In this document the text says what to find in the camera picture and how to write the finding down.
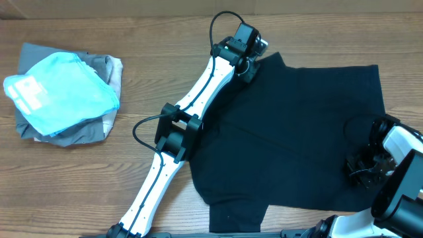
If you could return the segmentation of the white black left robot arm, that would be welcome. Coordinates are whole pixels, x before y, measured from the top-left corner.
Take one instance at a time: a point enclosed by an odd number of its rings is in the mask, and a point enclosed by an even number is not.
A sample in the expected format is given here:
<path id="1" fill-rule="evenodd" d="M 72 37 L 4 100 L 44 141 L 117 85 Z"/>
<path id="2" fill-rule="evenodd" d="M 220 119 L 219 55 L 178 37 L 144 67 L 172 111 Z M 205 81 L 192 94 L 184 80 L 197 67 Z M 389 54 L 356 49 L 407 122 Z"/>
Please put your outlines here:
<path id="1" fill-rule="evenodd" d="M 268 44 L 259 31 L 242 22 L 235 35 L 211 48 L 203 74 L 176 104 L 167 103 L 155 118 L 154 157 L 134 202 L 107 237 L 145 237 L 155 212 L 177 172 L 190 159 L 203 129 L 202 118 L 222 88 L 236 77 L 250 83 L 259 64 L 257 57 Z"/>

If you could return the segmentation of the black t-shirt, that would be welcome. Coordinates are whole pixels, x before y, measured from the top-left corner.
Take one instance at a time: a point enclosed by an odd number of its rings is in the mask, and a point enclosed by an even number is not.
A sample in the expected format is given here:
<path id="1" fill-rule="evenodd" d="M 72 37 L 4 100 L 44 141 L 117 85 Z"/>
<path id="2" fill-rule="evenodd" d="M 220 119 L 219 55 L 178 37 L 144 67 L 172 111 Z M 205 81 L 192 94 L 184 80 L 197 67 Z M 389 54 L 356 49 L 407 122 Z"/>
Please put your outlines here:
<path id="1" fill-rule="evenodd" d="M 258 232 L 270 205 L 369 208 L 377 189 L 352 186 L 344 162 L 384 113 L 376 65 L 293 68 L 276 53 L 250 83 L 233 78 L 207 109 L 190 160 L 210 231 Z"/>

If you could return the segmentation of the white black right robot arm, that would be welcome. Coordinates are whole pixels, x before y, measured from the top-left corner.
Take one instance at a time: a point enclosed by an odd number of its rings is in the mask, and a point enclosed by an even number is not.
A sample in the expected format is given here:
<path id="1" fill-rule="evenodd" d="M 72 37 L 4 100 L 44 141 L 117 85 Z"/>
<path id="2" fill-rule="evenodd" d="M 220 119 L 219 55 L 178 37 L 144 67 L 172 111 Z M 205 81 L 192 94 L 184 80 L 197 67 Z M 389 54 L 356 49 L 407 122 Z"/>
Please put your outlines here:
<path id="1" fill-rule="evenodd" d="M 422 133 L 391 115 L 378 116 L 367 155 L 346 162 L 348 176 L 362 184 L 385 179 L 370 208 L 351 216 L 331 216 L 302 237 L 421 237 Z"/>

